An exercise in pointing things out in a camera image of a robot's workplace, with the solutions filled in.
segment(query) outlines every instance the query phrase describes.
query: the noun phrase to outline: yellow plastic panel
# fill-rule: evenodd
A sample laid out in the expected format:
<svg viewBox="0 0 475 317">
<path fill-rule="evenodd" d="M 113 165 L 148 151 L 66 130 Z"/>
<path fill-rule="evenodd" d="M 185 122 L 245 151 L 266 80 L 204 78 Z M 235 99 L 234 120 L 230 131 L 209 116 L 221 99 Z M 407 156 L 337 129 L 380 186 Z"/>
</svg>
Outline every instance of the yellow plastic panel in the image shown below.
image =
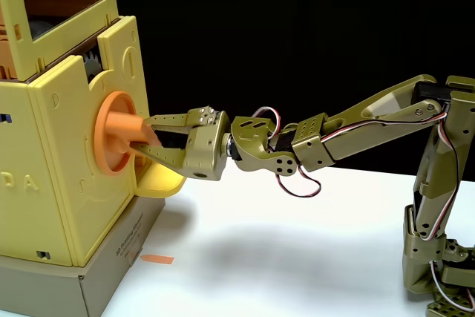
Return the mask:
<svg viewBox="0 0 475 317">
<path fill-rule="evenodd" d="M 0 114 L 0 254 L 71 266 L 26 85 L 0 82 Z"/>
<path fill-rule="evenodd" d="M 48 65 L 71 48 L 106 26 L 107 21 L 118 17 L 116 0 L 101 0 L 67 22 L 55 27 L 33 41 L 24 0 L 0 0 L 7 33 L 16 33 L 11 39 L 10 50 L 18 79 L 25 81 L 39 71 L 39 61 Z"/>
<path fill-rule="evenodd" d="M 137 183 L 135 194 L 143 197 L 167 198 L 178 193 L 184 183 L 183 176 L 159 163 L 151 163 Z"/>
<path fill-rule="evenodd" d="M 113 27 L 101 33 L 97 41 L 103 68 L 120 73 L 120 81 L 108 85 L 115 91 L 127 92 L 132 97 L 137 115 L 150 117 L 135 16 L 123 17 Z"/>
<path fill-rule="evenodd" d="M 99 108 L 110 92 L 124 90 L 123 80 L 120 72 L 105 71 L 89 85 L 82 57 L 71 56 L 30 85 L 45 127 L 45 150 L 51 153 L 59 182 L 58 199 L 81 267 L 134 195 L 133 166 L 129 164 L 118 176 L 103 175 L 92 143 Z"/>
<path fill-rule="evenodd" d="M 143 118 L 149 117 L 135 16 L 121 19 L 111 29 L 99 35 L 98 42 L 104 69 L 122 74 L 123 82 L 120 87 L 115 87 L 115 84 L 110 86 L 129 93 L 134 99 L 137 114 Z M 144 197 L 165 198 L 177 193 L 184 183 L 184 177 L 158 163 L 152 163 L 141 176 L 135 193 Z"/>
</svg>

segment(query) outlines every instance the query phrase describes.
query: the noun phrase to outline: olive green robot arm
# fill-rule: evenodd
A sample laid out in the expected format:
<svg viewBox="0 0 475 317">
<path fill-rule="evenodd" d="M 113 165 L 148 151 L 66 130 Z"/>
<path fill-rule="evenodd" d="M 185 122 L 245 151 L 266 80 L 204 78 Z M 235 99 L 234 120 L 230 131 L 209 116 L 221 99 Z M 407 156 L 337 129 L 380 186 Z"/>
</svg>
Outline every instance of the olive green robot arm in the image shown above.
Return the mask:
<svg viewBox="0 0 475 317">
<path fill-rule="evenodd" d="M 146 122 L 156 131 L 188 135 L 186 147 L 133 143 L 132 148 L 186 177 L 207 180 L 220 179 L 229 156 L 244 171 L 267 169 L 290 176 L 298 165 L 315 171 L 433 125 L 435 121 L 429 120 L 442 113 L 442 106 L 433 99 L 413 103 L 414 88 L 420 82 L 434 83 L 435 79 L 430 76 L 409 79 L 334 117 L 319 114 L 289 124 L 272 140 L 269 135 L 275 124 L 265 118 L 236 117 L 230 123 L 224 111 L 210 107 L 192 109 L 187 114 L 157 115 Z M 388 125 L 383 120 L 407 124 Z M 338 134 L 342 128 L 361 123 L 365 125 Z"/>
<path fill-rule="evenodd" d="M 433 292 L 431 265 L 438 261 L 442 283 L 451 285 L 452 294 L 475 288 L 474 249 L 444 233 L 475 134 L 475 79 L 451 76 L 438 85 L 431 76 L 417 76 L 334 117 L 319 114 L 289 124 L 271 140 L 271 120 L 236 117 L 230 123 L 225 112 L 210 107 L 151 117 L 147 123 L 157 131 L 188 135 L 186 147 L 132 143 L 132 148 L 184 176 L 206 180 L 220 179 L 228 157 L 244 171 L 290 176 L 300 166 L 315 171 L 433 126 L 413 205 L 404 213 L 404 286 L 413 293 Z"/>
</svg>

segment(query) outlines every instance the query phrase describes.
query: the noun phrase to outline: white table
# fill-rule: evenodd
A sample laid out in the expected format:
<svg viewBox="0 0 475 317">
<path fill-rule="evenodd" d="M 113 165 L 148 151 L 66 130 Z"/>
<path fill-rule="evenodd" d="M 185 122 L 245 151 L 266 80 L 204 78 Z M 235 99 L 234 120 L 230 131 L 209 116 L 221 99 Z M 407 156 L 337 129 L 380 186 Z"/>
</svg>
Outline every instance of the white table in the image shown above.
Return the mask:
<svg viewBox="0 0 475 317">
<path fill-rule="evenodd" d="M 188 180 L 142 251 L 174 263 L 138 259 L 103 317 L 424 316 L 431 295 L 402 286 L 414 177 L 333 168 L 312 176 L 323 190 L 310 199 L 231 161 L 220 182 Z M 298 175 L 283 181 L 313 188 Z M 475 183 L 464 182 L 447 228 L 463 246 L 475 243 L 474 212 Z"/>
</svg>

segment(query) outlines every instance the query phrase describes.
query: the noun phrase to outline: orange knob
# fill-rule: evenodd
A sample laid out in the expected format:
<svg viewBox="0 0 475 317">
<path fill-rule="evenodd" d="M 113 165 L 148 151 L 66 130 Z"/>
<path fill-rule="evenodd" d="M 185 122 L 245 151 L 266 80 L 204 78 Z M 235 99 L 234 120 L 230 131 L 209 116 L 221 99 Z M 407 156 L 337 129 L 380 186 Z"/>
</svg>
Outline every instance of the orange knob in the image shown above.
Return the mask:
<svg viewBox="0 0 475 317">
<path fill-rule="evenodd" d="M 160 145 L 153 129 L 136 114 L 126 92 L 113 92 L 103 102 L 94 132 L 94 155 L 104 174 L 122 172 L 131 159 L 131 142 Z"/>
</svg>

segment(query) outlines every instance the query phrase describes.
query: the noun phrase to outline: cable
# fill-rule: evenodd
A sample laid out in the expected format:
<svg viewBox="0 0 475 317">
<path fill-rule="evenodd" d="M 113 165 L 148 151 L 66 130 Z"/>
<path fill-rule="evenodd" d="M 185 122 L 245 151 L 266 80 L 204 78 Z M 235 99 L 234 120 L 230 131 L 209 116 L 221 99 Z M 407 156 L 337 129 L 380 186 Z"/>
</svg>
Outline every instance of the cable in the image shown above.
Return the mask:
<svg viewBox="0 0 475 317">
<path fill-rule="evenodd" d="M 453 143 L 448 138 L 447 132 L 445 130 L 445 123 L 443 120 L 441 120 L 440 123 L 438 124 L 437 131 L 439 132 L 440 139 L 445 143 L 445 145 L 451 148 L 453 154 L 455 155 L 456 185 L 455 185 L 455 189 L 452 192 L 451 197 L 445 203 L 444 208 L 442 209 L 442 211 L 440 212 L 440 215 L 436 219 L 436 222 L 433 225 L 433 228 L 430 231 L 430 234 L 426 238 L 421 237 L 423 241 L 431 241 L 436 236 L 437 231 L 439 230 L 439 227 L 442 224 L 442 221 L 444 220 L 445 215 L 447 214 L 447 211 L 449 210 L 450 206 L 455 201 L 455 197 L 457 196 L 457 193 L 459 192 L 459 187 L 460 187 L 459 155 L 457 155 L 457 151 L 455 147 L 453 146 Z"/>
<path fill-rule="evenodd" d="M 256 117 L 258 115 L 261 115 L 264 111 L 266 110 L 272 110 L 274 111 L 275 113 L 277 113 L 277 111 L 275 111 L 274 109 L 270 108 L 270 107 L 260 107 L 255 113 L 254 115 L 252 115 L 253 117 Z M 356 128 L 360 128 L 362 126 L 365 126 L 365 125 L 369 125 L 369 124 L 383 124 L 383 125 L 403 125 L 403 124 L 409 124 L 409 125 L 424 125 L 424 124 L 427 124 L 429 122 L 436 122 L 436 121 L 442 121 L 444 118 L 446 118 L 447 116 L 447 112 L 442 112 L 440 114 L 437 114 L 433 117 L 430 117 L 430 118 L 427 118 L 427 119 L 424 119 L 424 120 L 420 120 L 420 121 L 417 121 L 417 122 L 404 122 L 404 121 L 388 121 L 388 120 L 364 120 L 364 121 L 361 121 L 361 122 L 357 122 L 357 123 L 354 123 L 352 125 L 347 125 L 347 126 L 344 126 L 343 128 L 340 128 L 339 130 L 337 131 L 334 131 L 333 133 L 331 134 L 328 134 L 328 135 L 325 135 L 324 137 L 321 138 L 321 142 L 322 143 L 325 143 L 326 141 L 328 140 L 331 140 L 332 138 L 334 137 L 337 137 L 339 135 L 342 135 L 344 133 L 347 133 L 348 131 L 352 131 L 353 129 L 356 129 Z M 278 127 L 280 128 L 280 117 L 279 117 L 279 121 L 278 121 Z M 289 195 L 292 195 L 294 197 L 300 197 L 300 198 L 310 198 L 310 197 L 315 197 L 316 195 L 318 195 L 318 193 L 320 193 L 321 191 L 321 183 L 318 181 L 318 180 L 315 180 L 313 178 L 311 178 L 310 176 L 308 176 L 307 174 L 305 174 L 301 168 L 301 164 L 298 165 L 298 172 L 300 173 L 300 175 L 305 178 L 306 180 L 311 180 L 315 183 L 318 184 L 318 189 L 308 195 L 297 195 L 293 192 L 291 192 L 290 190 L 288 190 L 287 187 L 285 187 L 283 184 L 282 184 L 282 181 L 281 181 L 281 176 L 279 174 L 275 174 L 275 177 L 277 178 L 277 182 L 279 184 L 279 186 L 286 192 L 288 193 Z"/>
<path fill-rule="evenodd" d="M 287 187 L 284 186 L 284 184 L 282 183 L 281 181 L 281 176 L 279 174 L 275 174 L 275 177 L 277 178 L 277 182 L 279 183 L 279 186 L 285 191 L 287 192 L 289 195 L 292 195 L 294 197 L 299 197 L 299 198 L 310 198 L 310 197 L 315 197 L 316 195 L 318 195 L 321 191 L 321 183 L 320 181 L 317 181 L 316 179 L 314 178 L 311 178 L 309 175 L 307 175 L 303 170 L 302 170 L 302 165 L 301 164 L 298 164 L 298 167 L 297 167 L 297 170 L 298 170 L 298 173 L 306 180 L 310 180 L 310 181 L 313 181 L 315 182 L 317 185 L 318 185 L 318 188 L 316 191 L 308 194 L 308 195 L 297 195 L 293 192 L 291 192 L 290 190 L 287 189 Z"/>
<path fill-rule="evenodd" d="M 252 116 L 260 117 L 266 111 L 271 111 L 275 115 L 275 130 L 272 132 L 269 140 L 271 140 L 278 132 L 281 130 L 281 116 L 279 113 L 272 107 L 260 107 Z"/>
<path fill-rule="evenodd" d="M 370 119 L 370 120 L 362 120 L 361 122 L 356 122 L 351 125 L 344 126 L 343 128 L 338 129 L 337 131 L 334 131 L 333 133 L 330 133 L 328 135 L 325 135 L 321 138 L 321 142 L 325 143 L 328 140 L 333 139 L 334 137 L 338 137 L 344 133 L 347 133 L 348 131 L 352 131 L 354 129 L 360 128 L 365 125 L 369 124 L 383 124 L 383 125 L 424 125 L 428 124 L 429 122 L 436 122 L 439 120 L 442 120 L 446 118 L 447 112 L 442 112 L 441 114 L 437 114 L 433 117 L 424 119 L 424 120 L 419 120 L 416 122 L 404 122 L 404 121 L 391 121 L 391 120 L 379 120 L 379 119 Z"/>
<path fill-rule="evenodd" d="M 460 306 L 459 304 L 456 304 L 455 302 L 453 302 L 447 295 L 445 295 L 445 293 L 442 291 L 442 288 L 440 287 L 439 280 L 437 280 L 436 268 L 434 266 L 434 260 L 432 260 L 429 264 L 430 264 L 430 271 L 432 271 L 433 280 L 436 283 L 437 289 L 439 290 L 442 297 L 445 298 L 445 300 L 449 304 L 451 304 L 452 306 L 458 308 L 459 310 L 462 310 L 462 311 L 465 311 L 465 312 L 468 312 L 468 313 L 475 313 L 475 298 L 472 296 L 472 294 L 471 294 L 470 290 L 468 289 L 468 287 L 467 287 L 467 295 L 468 295 L 468 300 L 470 300 L 471 308 Z"/>
</svg>

